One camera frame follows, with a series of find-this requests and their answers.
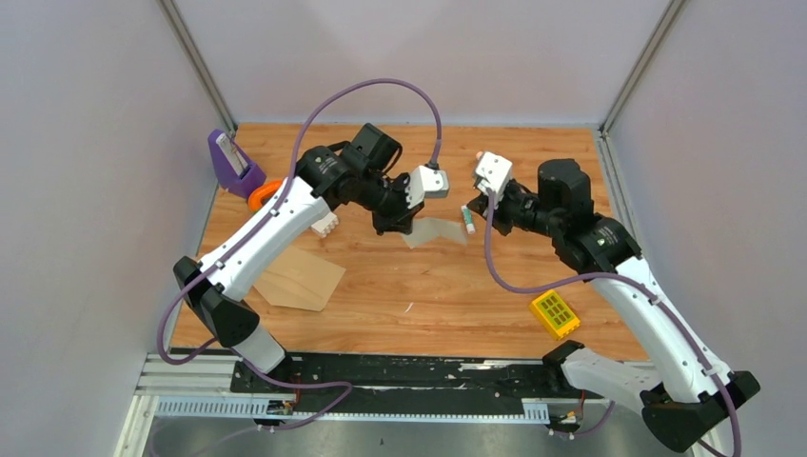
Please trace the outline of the beige letter paper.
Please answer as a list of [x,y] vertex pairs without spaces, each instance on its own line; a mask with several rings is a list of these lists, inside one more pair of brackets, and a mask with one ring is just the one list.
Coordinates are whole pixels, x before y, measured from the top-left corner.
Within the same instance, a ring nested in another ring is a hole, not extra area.
[[404,242],[410,248],[442,238],[450,242],[466,246],[467,234],[464,225],[439,218],[425,217],[415,219],[412,230],[402,235]]

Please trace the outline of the brown paper envelope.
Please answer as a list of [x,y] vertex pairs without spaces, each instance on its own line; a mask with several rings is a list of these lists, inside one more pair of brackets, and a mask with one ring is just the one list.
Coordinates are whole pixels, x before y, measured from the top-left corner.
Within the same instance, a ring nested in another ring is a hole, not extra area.
[[272,306],[320,312],[344,273],[345,268],[290,246],[258,277],[253,288]]

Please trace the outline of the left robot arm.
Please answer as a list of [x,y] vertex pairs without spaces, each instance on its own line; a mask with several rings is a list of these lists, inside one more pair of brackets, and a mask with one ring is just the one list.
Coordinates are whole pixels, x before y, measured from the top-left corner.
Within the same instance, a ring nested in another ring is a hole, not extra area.
[[390,178],[400,143],[371,124],[351,141],[317,146],[292,163],[281,188],[222,245],[199,261],[180,259],[173,272],[180,299],[213,336],[249,361],[255,381],[269,393],[291,381],[285,349],[260,323],[246,296],[259,276],[301,234],[339,206],[355,203],[371,214],[377,234],[409,234],[429,184],[441,189],[439,171],[419,166]]

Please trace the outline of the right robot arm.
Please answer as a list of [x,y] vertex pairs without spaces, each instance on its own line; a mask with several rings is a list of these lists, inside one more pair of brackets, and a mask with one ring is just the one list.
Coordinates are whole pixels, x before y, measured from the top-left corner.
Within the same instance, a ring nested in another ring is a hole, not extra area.
[[541,163],[536,190],[519,183],[512,168],[493,152],[477,156],[472,175],[479,194],[469,208],[484,218],[486,232],[521,229],[548,237],[572,281],[590,285],[611,305],[652,362],[641,370],[566,342],[544,356],[547,391],[563,398],[579,389],[609,399],[637,413],[659,442],[679,453],[728,423],[740,455],[738,409],[758,394],[756,377],[729,368],[696,335],[628,229],[595,211],[590,177],[575,160]]

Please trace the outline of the green white glue stick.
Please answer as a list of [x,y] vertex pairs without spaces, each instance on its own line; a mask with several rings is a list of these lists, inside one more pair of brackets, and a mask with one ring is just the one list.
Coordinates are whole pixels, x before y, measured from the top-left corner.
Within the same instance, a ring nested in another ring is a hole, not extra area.
[[476,233],[476,227],[473,222],[472,211],[469,209],[467,205],[460,206],[461,214],[463,217],[463,223],[466,230],[466,233],[469,235]]

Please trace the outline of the blue white toy block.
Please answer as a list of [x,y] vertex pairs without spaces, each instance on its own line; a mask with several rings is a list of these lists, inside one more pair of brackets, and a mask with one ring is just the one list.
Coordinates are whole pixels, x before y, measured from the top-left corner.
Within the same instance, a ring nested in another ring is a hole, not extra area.
[[310,226],[310,229],[320,238],[328,236],[340,223],[339,217],[330,212],[325,217]]

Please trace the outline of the yellow toy block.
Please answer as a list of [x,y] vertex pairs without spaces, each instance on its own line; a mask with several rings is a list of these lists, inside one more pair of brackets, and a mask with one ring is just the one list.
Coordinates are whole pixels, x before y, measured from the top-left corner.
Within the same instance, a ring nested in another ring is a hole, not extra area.
[[578,315],[553,289],[535,298],[528,309],[556,341],[567,337],[581,325]]

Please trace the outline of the purple holder stand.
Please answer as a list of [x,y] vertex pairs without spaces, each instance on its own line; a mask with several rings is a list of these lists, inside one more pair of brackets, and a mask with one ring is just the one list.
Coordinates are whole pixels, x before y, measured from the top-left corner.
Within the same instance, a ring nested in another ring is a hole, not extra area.
[[208,149],[219,186],[243,199],[266,181],[261,167],[220,129],[213,130],[207,138]]

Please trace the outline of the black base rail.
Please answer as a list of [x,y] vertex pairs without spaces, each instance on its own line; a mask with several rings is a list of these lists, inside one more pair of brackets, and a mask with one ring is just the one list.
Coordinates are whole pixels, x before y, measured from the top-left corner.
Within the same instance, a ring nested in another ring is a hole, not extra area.
[[353,389],[331,411],[366,416],[515,416],[529,400],[544,400],[557,416],[578,406],[591,409],[607,400],[581,393],[559,374],[534,359],[485,359],[422,355],[291,352],[261,379],[245,363],[236,363],[233,393],[284,395],[298,402],[298,412],[317,412]]

